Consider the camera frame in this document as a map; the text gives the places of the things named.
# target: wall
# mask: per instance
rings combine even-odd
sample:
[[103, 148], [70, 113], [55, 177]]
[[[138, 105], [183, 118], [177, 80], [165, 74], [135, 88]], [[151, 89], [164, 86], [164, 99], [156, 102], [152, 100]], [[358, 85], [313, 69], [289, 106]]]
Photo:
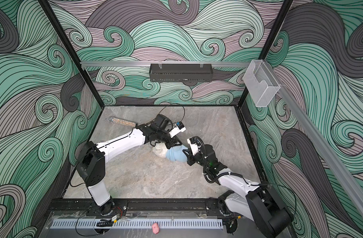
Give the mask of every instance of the wall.
[[[282, 0], [50, 0], [81, 60], [257, 59]], [[149, 68], [89, 67], [105, 104], [237, 104], [239, 68], [209, 83], [153, 83]]]
[[35, 235], [100, 111], [37, 0], [0, 0], [0, 238]]
[[[363, 1], [295, 6], [266, 59], [363, 188]], [[362, 217], [279, 94], [267, 108], [246, 102], [268, 179], [297, 195], [298, 237], [363, 237]]]

